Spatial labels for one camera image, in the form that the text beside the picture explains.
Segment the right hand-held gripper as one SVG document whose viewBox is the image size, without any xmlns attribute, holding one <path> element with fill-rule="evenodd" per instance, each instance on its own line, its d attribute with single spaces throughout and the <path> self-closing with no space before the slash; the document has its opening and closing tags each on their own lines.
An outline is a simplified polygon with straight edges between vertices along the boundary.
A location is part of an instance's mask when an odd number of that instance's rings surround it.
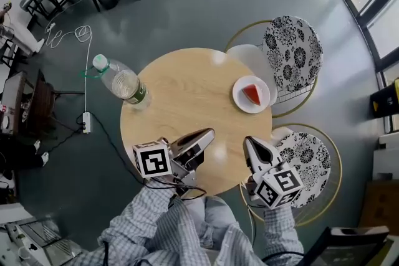
<svg viewBox="0 0 399 266">
<path fill-rule="evenodd" d="M 247 136 L 243 151 L 247 167 L 255 173 L 245 183 L 252 201 L 260 200 L 267 208 L 275 209 L 290 204 L 304 188 L 297 170 L 282 162 L 278 150 L 269 142 Z M 262 163 L 273 167 L 260 171 Z"/>
</svg>

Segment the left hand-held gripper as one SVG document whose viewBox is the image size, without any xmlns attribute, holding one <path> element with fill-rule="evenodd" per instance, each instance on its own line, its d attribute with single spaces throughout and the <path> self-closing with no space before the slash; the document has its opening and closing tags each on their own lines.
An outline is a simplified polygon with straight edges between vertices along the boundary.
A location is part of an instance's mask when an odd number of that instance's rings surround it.
<svg viewBox="0 0 399 266">
<path fill-rule="evenodd" d="M 197 185 L 196 169 L 203 163 L 203 153 L 213 142 L 215 132 L 203 128 L 169 143 L 165 138 L 132 146 L 133 159 L 145 179 L 168 178 L 163 187 L 175 187 L 177 195 L 204 192 Z"/>
</svg>

